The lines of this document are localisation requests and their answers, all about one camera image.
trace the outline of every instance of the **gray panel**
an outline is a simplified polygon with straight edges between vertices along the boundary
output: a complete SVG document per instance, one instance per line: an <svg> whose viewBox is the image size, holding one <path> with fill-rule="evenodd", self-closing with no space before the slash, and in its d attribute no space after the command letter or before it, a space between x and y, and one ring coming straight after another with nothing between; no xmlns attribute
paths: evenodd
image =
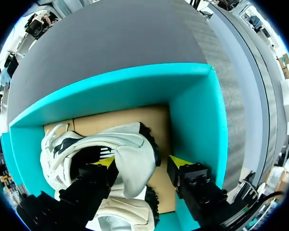
<svg viewBox="0 0 289 231"><path fill-rule="evenodd" d="M209 25L223 44L232 64L243 96L246 143L243 166L256 171L259 165L259 153L267 147L269 137L268 108L263 82L256 62L243 38L233 28L229 21L215 8Z"/></svg>
<svg viewBox="0 0 289 231"><path fill-rule="evenodd" d="M101 73L147 64L206 63L167 0L103 0L55 24L16 69L8 123L42 97Z"/></svg>
<svg viewBox="0 0 289 231"><path fill-rule="evenodd" d="M183 0L171 0L171 4L188 25L219 78L227 112L229 142L223 188L232 190L237 186L245 153L245 115L237 77L224 48L202 15Z"/></svg>
<svg viewBox="0 0 289 231"><path fill-rule="evenodd" d="M280 80L283 79L283 76L280 74L275 58L265 42L242 20L238 20L229 13L224 14L235 25L236 29L240 31L242 36L243 31L241 28L246 31L248 36L244 36L244 39L246 41L252 41L253 46L248 43L249 46L256 47L258 50L256 51L256 49L251 49L255 59L257 60L259 70L263 76L270 111L270 137L268 152L260 179L260 181L263 181L265 175L274 164L274 161L276 160L287 137L287 123L280 87Z"/></svg>

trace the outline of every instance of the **box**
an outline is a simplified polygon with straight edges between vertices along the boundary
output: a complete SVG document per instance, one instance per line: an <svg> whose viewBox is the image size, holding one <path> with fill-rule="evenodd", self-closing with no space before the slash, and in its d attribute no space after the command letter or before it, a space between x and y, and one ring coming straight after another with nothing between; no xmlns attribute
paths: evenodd
<svg viewBox="0 0 289 231"><path fill-rule="evenodd" d="M104 129L132 122L142 122L151 129L151 135L155 138L159 147L162 160L161 166L156 168L149 181L158 195L160 214L175 210L175 189L167 174L167 157L172 153L170 141L170 115L168 105L152 105L135 109L108 112L71 120L56 122L44 126L44 131L53 129L58 123L70 124L69 130L73 130L82 136L92 136ZM64 127L57 130L57 135L64 132Z"/></svg>
<svg viewBox="0 0 289 231"><path fill-rule="evenodd" d="M284 73L285 79L289 79L289 70L287 67L283 69L283 73Z"/></svg>
<svg viewBox="0 0 289 231"><path fill-rule="evenodd" d="M278 61L279 61L280 65L281 65L281 68L284 69L284 68L287 67L287 64L289 64L289 57L288 57L287 54L283 54L283 56L280 57L278 59Z"/></svg>
<svg viewBox="0 0 289 231"><path fill-rule="evenodd" d="M216 72L207 64L169 63L130 67L86 78L45 96L17 116L9 124L12 157L27 191L35 196L41 191L54 195L39 161L44 125L160 104L169 107L173 154L208 166L211 179L221 188L226 172L228 133ZM77 130L79 123L73 121ZM102 129L98 123L93 127ZM154 131L154 136L158 137L158 132ZM166 166L158 169L165 172ZM154 184L154 180L157 184L165 182L158 177L150 183ZM160 224L166 224L169 229L199 228L184 200L177 196L174 214L177 219L161 214ZM158 225L156 230L161 230L159 227L164 226Z"/></svg>

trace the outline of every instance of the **white fabric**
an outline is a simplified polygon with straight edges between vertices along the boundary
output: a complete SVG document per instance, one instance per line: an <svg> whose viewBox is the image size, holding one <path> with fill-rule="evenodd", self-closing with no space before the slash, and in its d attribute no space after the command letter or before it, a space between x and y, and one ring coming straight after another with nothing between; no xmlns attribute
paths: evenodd
<svg viewBox="0 0 289 231"><path fill-rule="evenodd" d="M154 150L143 135L111 132L86 137L69 146L54 158L50 166L51 175L57 175L58 166L65 158L72 158L79 150L92 146L114 149L116 166L125 185L124 195L127 198L136 197L154 173Z"/></svg>
<svg viewBox="0 0 289 231"><path fill-rule="evenodd" d="M55 137L55 131L66 126L66 132ZM95 218L87 224L95 231L152 231L154 217L144 201L146 184L155 170L154 150L149 141L139 134L139 123L117 126L86 137L53 157L54 148L66 138L82 138L67 131L68 125L59 124L47 132L42 140L41 165L47 182L54 187L55 199L60 200L59 190L71 183L70 165L73 155L89 146L113 148L119 174L109 198L104 199Z"/></svg>
<svg viewBox="0 0 289 231"><path fill-rule="evenodd" d="M146 201L109 197L86 227L95 231L153 231L154 217Z"/></svg>

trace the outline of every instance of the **black shoe sole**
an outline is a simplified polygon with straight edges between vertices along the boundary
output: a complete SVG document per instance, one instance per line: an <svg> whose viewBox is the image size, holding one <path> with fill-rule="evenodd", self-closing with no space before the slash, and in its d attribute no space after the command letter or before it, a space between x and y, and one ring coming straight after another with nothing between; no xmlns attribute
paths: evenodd
<svg viewBox="0 0 289 231"><path fill-rule="evenodd" d="M144 200L149 204L154 217L154 226L156 227L159 222L159 213L158 213L158 196L155 191L150 187L146 187Z"/></svg>
<svg viewBox="0 0 289 231"><path fill-rule="evenodd" d="M140 122L139 134L142 134L150 142L154 152L155 166L158 167L161 164L158 145L155 143L155 139L153 136L151 136L150 132L151 129L146 127L143 123Z"/></svg>

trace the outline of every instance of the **person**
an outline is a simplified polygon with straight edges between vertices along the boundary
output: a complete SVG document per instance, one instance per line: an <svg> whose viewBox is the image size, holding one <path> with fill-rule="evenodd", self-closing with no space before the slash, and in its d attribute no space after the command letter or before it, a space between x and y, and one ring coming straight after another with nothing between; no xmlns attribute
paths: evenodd
<svg viewBox="0 0 289 231"><path fill-rule="evenodd" d="M51 22L50 18L47 17L46 15L43 15L43 14L37 15L37 14L35 13L33 20L38 20L38 21L40 21L40 22L46 21L46 23L47 23L49 26L52 26L52 22Z"/></svg>
<svg viewBox="0 0 289 231"><path fill-rule="evenodd" d="M3 68L2 70L0 68L0 84L5 87L7 83L10 83L11 79L12 78L10 77L7 68Z"/></svg>

